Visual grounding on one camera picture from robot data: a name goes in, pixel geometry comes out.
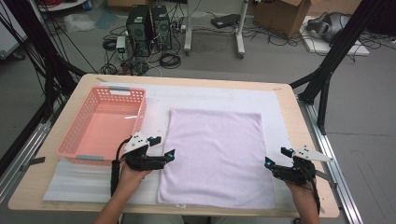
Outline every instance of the cardboard box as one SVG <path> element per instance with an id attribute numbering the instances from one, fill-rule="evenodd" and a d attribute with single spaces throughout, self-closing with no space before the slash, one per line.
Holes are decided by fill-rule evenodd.
<path id="1" fill-rule="evenodd" d="M 311 7 L 321 0 L 276 0 L 260 2 L 254 15 L 254 23 L 261 28 L 286 37 L 297 35 Z"/>
<path id="2" fill-rule="evenodd" d="M 325 11 L 352 15 L 360 3 L 361 0 L 326 0 L 309 8 L 308 15 L 320 16 Z"/>

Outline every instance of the lavender towel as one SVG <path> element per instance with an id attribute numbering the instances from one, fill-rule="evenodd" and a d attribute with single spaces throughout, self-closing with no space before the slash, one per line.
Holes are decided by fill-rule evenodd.
<path id="1" fill-rule="evenodd" d="M 176 159 L 162 170 L 159 203 L 275 207 L 261 114 L 173 108 L 163 150 L 173 148 Z"/>

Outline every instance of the human arm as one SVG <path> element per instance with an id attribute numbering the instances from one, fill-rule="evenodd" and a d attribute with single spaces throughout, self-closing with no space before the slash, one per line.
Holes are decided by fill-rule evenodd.
<path id="1" fill-rule="evenodd" d="M 134 171 L 128 165 L 124 164 L 116 191 L 93 223 L 117 223 L 125 204 L 139 187 L 142 179 L 150 172 Z"/>
<path id="2" fill-rule="evenodd" d="M 294 204 L 304 224 L 319 224 L 317 203 L 311 189 L 285 182 L 289 187 Z"/>

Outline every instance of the desktop computer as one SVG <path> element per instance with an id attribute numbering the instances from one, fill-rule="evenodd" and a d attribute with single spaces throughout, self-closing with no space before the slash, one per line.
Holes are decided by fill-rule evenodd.
<path id="1" fill-rule="evenodd" d="M 133 5 L 129 13 L 126 28 L 131 41 L 134 56 L 149 56 L 149 44 L 154 38 L 149 6 Z"/>
<path id="2" fill-rule="evenodd" d="M 157 49 L 171 49 L 172 39 L 169 16 L 165 6 L 151 8 L 152 23 L 154 26 L 154 37 Z"/>

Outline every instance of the plastic basket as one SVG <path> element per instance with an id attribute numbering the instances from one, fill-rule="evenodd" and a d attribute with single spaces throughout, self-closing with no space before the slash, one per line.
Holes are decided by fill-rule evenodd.
<path id="1" fill-rule="evenodd" d="M 58 155 L 73 163 L 110 165 L 123 140 L 139 131 L 146 112 L 146 91 L 91 88 L 61 144 Z"/>

